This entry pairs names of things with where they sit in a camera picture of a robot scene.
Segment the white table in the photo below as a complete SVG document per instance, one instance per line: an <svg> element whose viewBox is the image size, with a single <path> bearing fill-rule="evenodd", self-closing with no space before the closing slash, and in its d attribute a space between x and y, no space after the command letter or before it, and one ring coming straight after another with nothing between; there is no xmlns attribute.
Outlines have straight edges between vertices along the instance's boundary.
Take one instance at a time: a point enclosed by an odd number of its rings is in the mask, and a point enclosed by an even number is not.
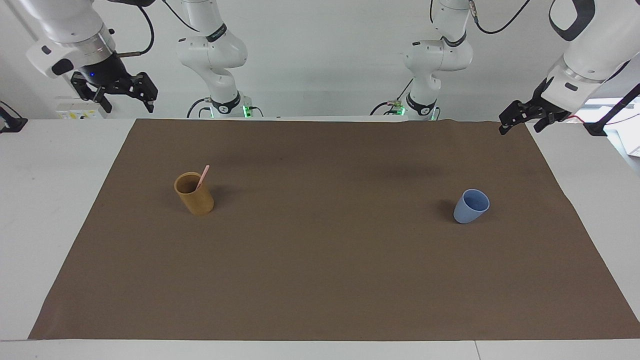
<svg viewBox="0 0 640 360"><path fill-rule="evenodd" d="M0 135L0 339L13 340L0 342L0 359L640 359L640 339L20 341L27 338L133 122L31 120L19 134ZM606 138L593 138L580 125L554 124L533 135L640 318L640 177Z"/></svg>

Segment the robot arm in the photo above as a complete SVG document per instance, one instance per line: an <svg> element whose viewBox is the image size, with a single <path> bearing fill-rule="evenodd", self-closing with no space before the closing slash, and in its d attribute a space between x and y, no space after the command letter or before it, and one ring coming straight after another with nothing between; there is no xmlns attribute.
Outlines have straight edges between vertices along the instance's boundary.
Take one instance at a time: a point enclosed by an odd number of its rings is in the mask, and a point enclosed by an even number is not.
<svg viewBox="0 0 640 360"><path fill-rule="evenodd" d="M553 29L569 47L530 101L514 101L500 114L500 133L539 119L537 132L575 113L603 83L640 51L640 2L555 0Z"/></svg>
<svg viewBox="0 0 640 360"><path fill-rule="evenodd" d="M154 0L111 0L148 6ZM115 51L115 42L93 0L20 0L42 25L47 39L27 51L31 63L43 74L55 78L71 70L71 83L83 100L100 103L107 112L111 104L104 94L125 94L144 102L153 112L157 88L141 72L131 76ZM91 90L87 83L97 88Z"/></svg>
<svg viewBox="0 0 640 360"><path fill-rule="evenodd" d="M178 40L180 62L207 84L214 117L244 117L249 98L238 91L227 69L244 65L247 50L242 40L227 29L216 0L182 0L191 25L206 36Z"/></svg>
<svg viewBox="0 0 640 360"><path fill-rule="evenodd" d="M435 72L463 70L471 64L473 49L466 41L469 6L468 0L439 0L433 25L442 38L414 42L405 54L404 64L414 76L405 99L409 117L423 119L433 111L441 86Z"/></svg>

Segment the brown paper mat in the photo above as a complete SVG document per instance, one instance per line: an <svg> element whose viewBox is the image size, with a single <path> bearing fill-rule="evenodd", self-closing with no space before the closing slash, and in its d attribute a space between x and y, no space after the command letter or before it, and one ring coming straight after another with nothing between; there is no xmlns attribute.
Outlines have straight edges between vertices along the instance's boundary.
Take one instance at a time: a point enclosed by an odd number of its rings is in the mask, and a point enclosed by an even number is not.
<svg viewBox="0 0 640 360"><path fill-rule="evenodd" d="M31 339L640 338L524 126L137 120ZM173 191L211 164L216 205ZM469 225L462 191L491 199Z"/></svg>

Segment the blue cup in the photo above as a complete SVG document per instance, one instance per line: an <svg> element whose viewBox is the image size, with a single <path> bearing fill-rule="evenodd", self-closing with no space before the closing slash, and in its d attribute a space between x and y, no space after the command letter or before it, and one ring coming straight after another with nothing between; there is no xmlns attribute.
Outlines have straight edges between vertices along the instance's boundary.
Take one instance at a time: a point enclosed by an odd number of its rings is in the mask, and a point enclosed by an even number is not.
<svg viewBox="0 0 640 360"><path fill-rule="evenodd" d="M468 224L487 210L489 210L489 198L480 190L468 189L458 200L453 217L461 224Z"/></svg>

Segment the cable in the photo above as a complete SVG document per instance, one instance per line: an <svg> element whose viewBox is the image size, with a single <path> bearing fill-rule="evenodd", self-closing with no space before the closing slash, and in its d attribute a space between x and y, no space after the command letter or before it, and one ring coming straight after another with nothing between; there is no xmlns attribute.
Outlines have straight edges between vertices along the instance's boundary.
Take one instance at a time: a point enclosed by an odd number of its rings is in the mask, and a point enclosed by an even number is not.
<svg viewBox="0 0 640 360"><path fill-rule="evenodd" d="M429 20L433 24L433 0L431 0L431 5L429 5Z"/></svg>
<svg viewBox="0 0 640 360"><path fill-rule="evenodd" d="M435 120L433 119L433 115L436 115L436 110L438 111L438 116L435 117ZM442 112L442 109L440 109L439 106L436 106L435 109L433 109L433 114L431 114L431 121L438 121L440 120L440 113Z"/></svg>
<svg viewBox="0 0 640 360"><path fill-rule="evenodd" d="M400 100L400 98L402 97L402 95L404 95L404 92L406 91L406 89L409 88L409 85L411 85L411 83L413 83L413 78L411 78L411 80L409 80L409 83L404 87L404 90L402 90L402 92L400 93L400 95L398 95L398 97L396 97L396 100Z"/></svg>
<svg viewBox="0 0 640 360"><path fill-rule="evenodd" d="M149 15L147 15L147 12L145 11L145 9L142 6L139 6L138 8L142 12L142 15L144 15L145 19L147 20L147 24L149 24L149 33L151 34L151 40L149 41L149 45L147 45L146 49L140 51L140 54L144 55L148 53L149 50L151 50L151 47L154 45L154 41L156 41L156 33L154 32L154 25L151 23L151 19L149 19Z"/></svg>
<svg viewBox="0 0 640 360"><path fill-rule="evenodd" d="M15 111L15 109L11 107L11 105L7 104L7 103L6 103L6 102L4 102L4 101L0 101L0 104L4 104L7 108L9 108L11 111L13 111L16 115L18 115L18 118L19 118L19 119L24 119L24 118L22 117L22 115L20 115L20 113L19 113L19 112Z"/></svg>
<svg viewBox="0 0 640 360"><path fill-rule="evenodd" d="M376 112L376 110L380 109L384 105L387 105L386 101L379 103L375 108L373 108L373 110L371 110L371 113L369 114L369 116L373 115Z"/></svg>
<svg viewBox="0 0 640 360"><path fill-rule="evenodd" d="M589 124L585 124L584 127L589 131L592 135L600 135L604 131L604 127L607 123L613 119L623 108L626 108L636 97L640 95L640 83L634 86L633 89L629 90L629 92L615 104L608 113L606 113L600 120L596 122L590 122Z"/></svg>
<svg viewBox="0 0 640 360"><path fill-rule="evenodd" d="M191 107L189 108L189 111L187 111L187 119L190 118L191 112L193 111L193 108L195 108L198 104L200 104L201 102L204 102L206 100L207 100L206 97L203 97L202 99L196 100L196 102L194 102L193 105L191 105Z"/></svg>
<svg viewBox="0 0 640 360"><path fill-rule="evenodd" d="M584 124L584 120L582 120L578 115L571 115L570 117L566 118L565 120L569 120L569 119L578 119L578 120L580 120L581 123Z"/></svg>
<svg viewBox="0 0 640 360"><path fill-rule="evenodd" d="M254 110L254 109L258 109L258 111L260 112L260 115L262 115L262 117L264 117L264 114L263 114L263 112L262 112L262 109L260 109L260 108L259 108L259 107L257 107L257 106L249 106L249 110Z"/></svg>
<svg viewBox="0 0 640 360"><path fill-rule="evenodd" d="M628 118L626 118L626 119L623 119L623 120L620 120L620 121L616 121L616 122L608 122L608 123L607 123L607 125L619 124L619 123L621 123L621 122L623 122L623 121L631 120L632 118L634 118L634 117L636 117L636 116L638 116L638 115L640 115L640 113L637 113L637 114L635 114L635 115L633 115L633 116L630 116L630 117L628 117Z"/></svg>
<svg viewBox="0 0 640 360"><path fill-rule="evenodd" d="M627 60L627 62L625 62L624 64L622 64L622 66L620 67L620 69L618 69L618 71L615 72L615 74L613 74L609 79L607 79L607 81L615 78L616 76L618 76L619 73L622 72L622 70L625 69L625 67L627 67L627 65L629 65L629 63L631 62L631 60Z"/></svg>
<svg viewBox="0 0 640 360"><path fill-rule="evenodd" d="M531 2L531 0L526 0L526 1L524 2L524 4L520 7L520 9L518 10L518 12L516 12L516 14L511 18L511 20L509 20L509 22L507 22L503 27L501 27L501 28L500 28L500 29L498 29L498 30L495 30L495 31L488 31L488 30L483 29L483 27L482 27L482 26L480 26L480 23L478 22L478 16L477 16L477 13L474 13L474 11L472 11L472 15L473 15L473 17L474 17L474 22L476 23L476 26L477 26L478 30L482 31L483 33L488 34L488 35L497 34L497 33L501 32L502 30L506 29L509 25L511 25L511 23L512 23L512 22L513 22L513 21L514 21L514 20L515 20L519 15L520 15L520 13L522 13L522 10L524 10L524 8L526 8L526 7L527 7L527 5L528 5L530 2Z"/></svg>
<svg viewBox="0 0 640 360"><path fill-rule="evenodd" d="M133 56L144 55L144 54L148 53L149 50L151 50L151 47L153 47L154 42L156 41L156 32L154 31L154 25L151 23L151 19L149 19L149 15L147 15L147 12L145 11L145 9L142 6L138 6L138 9L140 9L140 11L142 12L142 15L145 16L145 20L147 20L147 24L149 25L149 33L151 34L151 39L149 40L149 45L147 45L147 48L142 50L142 51L131 51L129 53L118 54L119 58L131 58Z"/></svg>
<svg viewBox="0 0 640 360"><path fill-rule="evenodd" d="M198 110L198 117L202 117L202 110L209 110L210 108L202 108Z"/></svg>
<svg viewBox="0 0 640 360"><path fill-rule="evenodd" d="M171 7L171 5L169 5L169 3L166 2L166 0L162 0L162 2L166 5L166 7L169 8L169 10L171 10L171 12L175 15L175 17L178 18L178 20L180 20L181 23L183 23L187 28L196 31L197 33L199 33L198 30L192 28L189 24L187 24L186 22L184 22L184 20L182 20L182 17L180 17L180 15L178 15L177 12L175 12L175 10Z"/></svg>

